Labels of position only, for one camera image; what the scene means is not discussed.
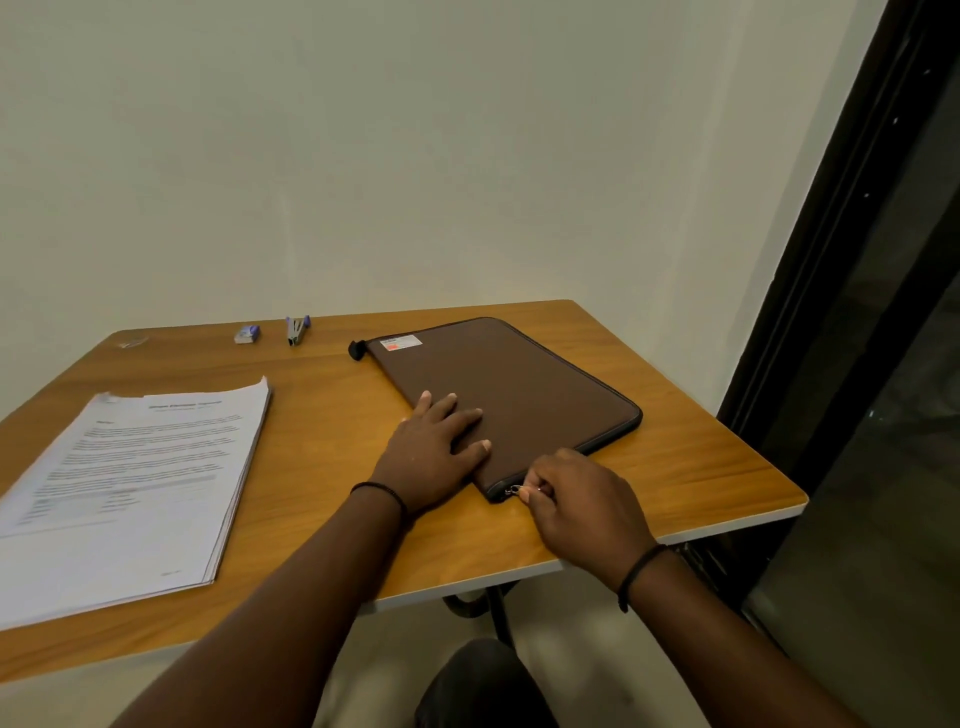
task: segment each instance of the table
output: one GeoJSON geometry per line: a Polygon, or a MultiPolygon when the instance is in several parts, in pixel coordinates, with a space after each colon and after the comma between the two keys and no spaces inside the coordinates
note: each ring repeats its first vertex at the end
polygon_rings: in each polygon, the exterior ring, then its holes
{"type": "MultiPolygon", "coordinates": [[[[572,301],[317,318],[295,348],[283,321],[260,322],[243,346],[241,324],[118,331],[0,423],[0,494],[98,392],[221,391],[266,375],[273,400],[220,572],[211,586],[0,632],[0,682],[205,634],[370,476],[409,412],[371,357],[348,356],[350,340],[475,316],[507,321],[640,405],[639,429],[592,457],[631,482],[662,543],[803,511],[803,491],[572,301]]],[[[470,487],[417,522],[370,609],[562,567],[522,503],[489,505],[470,487]]]]}

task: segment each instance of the white wall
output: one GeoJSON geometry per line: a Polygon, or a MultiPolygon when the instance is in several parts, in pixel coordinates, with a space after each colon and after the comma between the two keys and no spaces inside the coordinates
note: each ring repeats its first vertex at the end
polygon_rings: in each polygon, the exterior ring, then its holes
{"type": "Polygon", "coordinates": [[[715,410],[882,0],[8,0],[0,415],[119,328],[572,298],[715,410]]]}

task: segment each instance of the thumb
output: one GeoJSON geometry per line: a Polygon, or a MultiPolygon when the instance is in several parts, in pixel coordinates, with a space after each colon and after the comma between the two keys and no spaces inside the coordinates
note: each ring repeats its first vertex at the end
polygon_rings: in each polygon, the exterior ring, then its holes
{"type": "Polygon", "coordinates": [[[557,504],[550,496],[532,485],[522,486],[516,495],[530,509],[530,514],[534,517],[534,523],[541,536],[553,529],[553,522],[557,517],[557,504]]]}

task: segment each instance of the white label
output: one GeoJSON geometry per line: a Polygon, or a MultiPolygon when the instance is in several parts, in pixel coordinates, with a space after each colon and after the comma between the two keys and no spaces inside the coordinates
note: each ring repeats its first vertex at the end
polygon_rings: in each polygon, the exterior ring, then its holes
{"type": "Polygon", "coordinates": [[[380,339],[380,343],[388,352],[395,352],[397,349],[418,347],[423,342],[412,333],[408,333],[406,336],[397,336],[393,339],[380,339]]]}

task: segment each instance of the printed document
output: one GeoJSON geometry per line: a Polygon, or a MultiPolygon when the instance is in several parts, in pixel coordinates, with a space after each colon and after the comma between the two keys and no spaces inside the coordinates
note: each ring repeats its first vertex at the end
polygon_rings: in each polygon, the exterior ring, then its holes
{"type": "Polygon", "coordinates": [[[269,397],[94,397],[0,498],[0,629],[212,582],[269,397]]]}

